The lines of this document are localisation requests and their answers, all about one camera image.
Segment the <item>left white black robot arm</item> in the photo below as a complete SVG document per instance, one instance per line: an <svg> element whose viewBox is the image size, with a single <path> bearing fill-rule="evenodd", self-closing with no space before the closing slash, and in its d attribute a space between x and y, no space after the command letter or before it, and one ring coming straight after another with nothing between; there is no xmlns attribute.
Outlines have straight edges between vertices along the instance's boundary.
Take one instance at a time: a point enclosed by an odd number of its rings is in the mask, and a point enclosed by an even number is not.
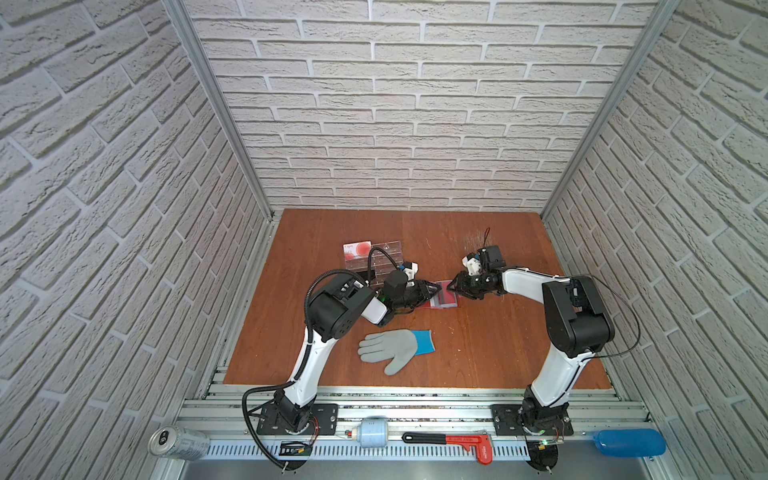
<svg viewBox="0 0 768 480"><path fill-rule="evenodd" d="M310 420L319 381L334 346L359 319L383 328L395 316L429 304L442 291L441 285L416 277L416 263L398 262L379 245L366 246L364 252L362 274L334 269L313 281L304 299L302 349L289 380L246 390L241 397L246 420L261 411L259 406L248 405L249 397L271 392L273 397L267 403L277 408L291 430L303 429Z"/></svg>

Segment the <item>clear acrylic card organizer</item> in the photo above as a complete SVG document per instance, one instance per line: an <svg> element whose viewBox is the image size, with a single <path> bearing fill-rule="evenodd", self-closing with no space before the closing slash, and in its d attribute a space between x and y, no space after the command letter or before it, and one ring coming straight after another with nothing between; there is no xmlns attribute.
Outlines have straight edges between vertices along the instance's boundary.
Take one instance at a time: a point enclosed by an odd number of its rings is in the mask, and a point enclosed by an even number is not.
<svg viewBox="0 0 768 480"><path fill-rule="evenodd" d="M379 286L396 266L404 261L402 243L397 240L372 244L372 247L379 247L384 250L392 258L395 264L393 264L383 253L376 251L371 256L371 270L368 269L369 255L367 258L353 261L346 261L344 258L344 268L356 272L361 277L368 280L372 286Z"/></svg>

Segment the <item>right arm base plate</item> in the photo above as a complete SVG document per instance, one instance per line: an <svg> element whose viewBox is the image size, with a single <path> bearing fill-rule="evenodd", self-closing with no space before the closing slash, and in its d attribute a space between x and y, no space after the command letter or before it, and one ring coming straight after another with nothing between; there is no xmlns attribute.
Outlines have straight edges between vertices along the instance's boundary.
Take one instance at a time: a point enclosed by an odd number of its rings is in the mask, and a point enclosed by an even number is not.
<svg viewBox="0 0 768 480"><path fill-rule="evenodd" d="M568 437L574 434L568 407L568 402L557 407L494 404L490 410L497 436Z"/></svg>

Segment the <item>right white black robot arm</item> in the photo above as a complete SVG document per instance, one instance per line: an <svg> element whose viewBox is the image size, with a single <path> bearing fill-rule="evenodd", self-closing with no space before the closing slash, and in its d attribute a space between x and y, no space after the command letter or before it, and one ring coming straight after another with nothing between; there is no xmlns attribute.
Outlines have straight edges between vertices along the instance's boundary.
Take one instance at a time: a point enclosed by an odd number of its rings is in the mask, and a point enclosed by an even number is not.
<svg viewBox="0 0 768 480"><path fill-rule="evenodd" d="M568 420L571 391L585 366L605 357L601 350L614 340L615 324L596 286L599 278L509 266L500 248L488 243L490 231L485 229L479 249L462 258L464 269L448 289L470 300L482 300L489 294L514 295L543 306L550 346L517 413L526 432L542 435Z"/></svg>

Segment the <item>red leather card holder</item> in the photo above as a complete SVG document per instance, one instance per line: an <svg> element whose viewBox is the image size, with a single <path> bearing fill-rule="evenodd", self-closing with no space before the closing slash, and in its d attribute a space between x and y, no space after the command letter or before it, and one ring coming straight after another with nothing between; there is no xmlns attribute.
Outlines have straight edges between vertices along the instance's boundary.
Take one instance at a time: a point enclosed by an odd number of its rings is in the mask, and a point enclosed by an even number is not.
<svg viewBox="0 0 768 480"><path fill-rule="evenodd" d="M430 299L429 306L431 309L450 309L458 307L457 294L448 289L450 283L450 280L439 281L437 283L440 287L440 291Z"/></svg>

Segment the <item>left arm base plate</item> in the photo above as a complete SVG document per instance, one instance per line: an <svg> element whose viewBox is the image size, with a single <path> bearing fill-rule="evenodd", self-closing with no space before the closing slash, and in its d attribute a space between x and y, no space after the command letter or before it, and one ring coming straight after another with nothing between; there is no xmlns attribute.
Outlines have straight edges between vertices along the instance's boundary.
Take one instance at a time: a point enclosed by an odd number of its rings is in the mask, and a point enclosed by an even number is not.
<svg viewBox="0 0 768 480"><path fill-rule="evenodd" d="M333 403L315 403L309 410L299 410L298 414L284 414L274 402L264 406L258 414L257 434L334 436L337 429L339 405Z"/></svg>

